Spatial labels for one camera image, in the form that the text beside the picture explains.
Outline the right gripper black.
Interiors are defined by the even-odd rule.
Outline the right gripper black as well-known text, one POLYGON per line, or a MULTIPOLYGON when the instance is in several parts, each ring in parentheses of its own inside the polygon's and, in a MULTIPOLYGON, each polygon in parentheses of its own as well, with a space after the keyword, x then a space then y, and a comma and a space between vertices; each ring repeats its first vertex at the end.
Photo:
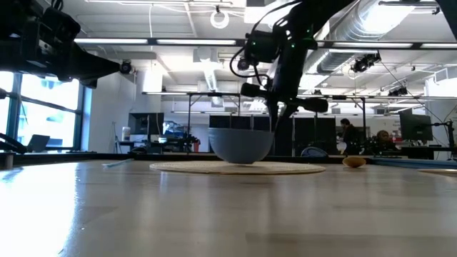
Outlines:
POLYGON ((328 102, 325 99, 298 98, 298 86, 303 75, 303 66, 309 49, 316 49, 314 39, 300 39, 284 43, 278 56, 278 63, 273 81, 266 90, 260 86, 244 83, 241 95, 248 97, 262 97, 266 99, 268 114, 270 116, 270 130, 281 130, 281 127, 299 107, 311 112, 325 113, 328 111, 328 102), (278 116, 278 102, 284 107, 278 116))

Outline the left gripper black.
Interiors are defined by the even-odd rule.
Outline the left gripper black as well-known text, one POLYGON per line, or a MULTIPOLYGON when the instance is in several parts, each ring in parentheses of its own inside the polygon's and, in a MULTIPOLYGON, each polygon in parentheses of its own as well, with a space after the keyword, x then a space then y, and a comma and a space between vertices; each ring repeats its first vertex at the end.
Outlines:
POLYGON ((21 6, 19 70, 39 76, 54 75, 62 81, 77 79, 94 87, 97 79, 118 72, 120 64, 77 45, 75 39, 81 26, 63 8, 21 6))

